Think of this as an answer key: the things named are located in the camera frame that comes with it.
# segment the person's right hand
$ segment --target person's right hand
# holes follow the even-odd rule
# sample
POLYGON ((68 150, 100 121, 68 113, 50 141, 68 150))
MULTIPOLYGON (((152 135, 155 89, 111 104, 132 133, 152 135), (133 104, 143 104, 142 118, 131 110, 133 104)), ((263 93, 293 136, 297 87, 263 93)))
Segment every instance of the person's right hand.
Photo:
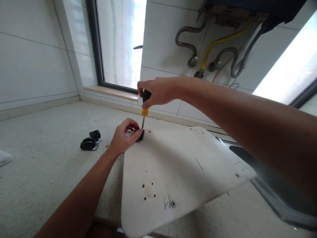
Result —
POLYGON ((155 78, 155 80, 139 81, 139 95, 143 97, 143 89, 152 93, 150 99, 145 101, 142 108, 149 108, 153 105, 163 105, 176 99, 177 81, 179 77, 155 78))

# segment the window frame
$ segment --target window frame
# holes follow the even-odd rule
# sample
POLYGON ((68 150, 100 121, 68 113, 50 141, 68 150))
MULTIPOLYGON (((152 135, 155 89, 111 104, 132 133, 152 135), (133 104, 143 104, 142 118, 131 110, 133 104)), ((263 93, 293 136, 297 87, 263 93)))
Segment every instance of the window frame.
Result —
POLYGON ((111 88, 111 89, 128 92, 128 93, 138 94, 137 89, 132 89, 132 88, 105 82, 103 63, 102 63, 101 43, 100 43, 97 0, 86 0, 86 6, 87 6, 87 12, 88 12, 90 34, 91 34, 91 40, 92 40, 98 85, 111 88))

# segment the yellow screwdriver handle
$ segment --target yellow screwdriver handle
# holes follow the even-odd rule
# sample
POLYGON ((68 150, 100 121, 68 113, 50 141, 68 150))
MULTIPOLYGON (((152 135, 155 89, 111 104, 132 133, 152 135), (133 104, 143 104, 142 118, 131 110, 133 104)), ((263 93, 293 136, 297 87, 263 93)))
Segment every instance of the yellow screwdriver handle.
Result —
POLYGON ((142 110, 142 116, 148 116, 149 115, 149 109, 146 108, 146 109, 143 109, 142 110))

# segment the white object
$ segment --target white object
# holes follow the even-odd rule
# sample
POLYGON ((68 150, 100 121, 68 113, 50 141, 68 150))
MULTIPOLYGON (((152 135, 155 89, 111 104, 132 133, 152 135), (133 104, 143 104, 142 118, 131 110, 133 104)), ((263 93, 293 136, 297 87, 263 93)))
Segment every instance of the white object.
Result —
POLYGON ((145 130, 124 154, 123 230, 130 238, 145 236, 255 176, 201 127, 145 130))
POLYGON ((13 156, 0 150, 0 167, 12 161, 13 156))

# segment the flexible metal hose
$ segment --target flexible metal hose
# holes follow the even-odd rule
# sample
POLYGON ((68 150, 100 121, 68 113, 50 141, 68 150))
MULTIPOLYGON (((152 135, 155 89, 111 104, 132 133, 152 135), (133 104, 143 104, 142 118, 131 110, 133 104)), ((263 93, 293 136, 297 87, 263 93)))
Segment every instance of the flexible metal hose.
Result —
POLYGON ((238 77, 241 72, 243 71, 243 68, 245 67, 245 64, 246 64, 246 60, 252 50, 252 47, 254 46, 254 44, 256 43, 256 41, 259 39, 259 37, 262 35, 262 33, 265 31, 266 29, 266 25, 262 25, 261 26, 261 29, 259 30, 259 32, 256 34, 256 36, 253 38, 252 42, 250 43, 249 47, 247 48, 247 51, 245 52, 244 54, 244 57, 241 61, 241 64, 240 64, 240 67, 238 69, 238 72, 235 74, 235 67, 236 67, 236 64, 237 64, 237 60, 238 60, 238 50, 234 47, 229 47, 229 48, 225 48, 223 49, 222 51, 219 52, 219 54, 217 55, 216 57, 216 60, 215 62, 218 62, 219 59, 220 59, 220 56, 224 53, 224 52, 228 52, 228 51, 231 51, 233 52, 234 54, 234 57, 233 57, 233 62, 231 64, 231 72, 230 72, 230 75, 232 78, 236 78, 238 77))
POLYGON ((175 43, 176 45, 178 46, 181 46, 181 47, 187 47, 189 49, 191 49, 193 51, 193 57, 196 57, 197 56, 197 50, 196 50, 196 47, 193 46, 192 44, 189 44, 189 43, 185 43, 185 42, 181 42, 179 41, 179 36, 182 32, 184 31, 188 31, 188 32, 191 32, 191 33, 199 33, 201 32, 205 26, 206 26, 206 23, 207 23, 207 16, 208 16, 208 11, 206 12, 205 14, 205 19, 204 19, 204 22, 202 23, 201 27, 191 27, 191 26, 183 26, 182 28, 180 28, 176 34, 176 37, 175 37, 175 43))

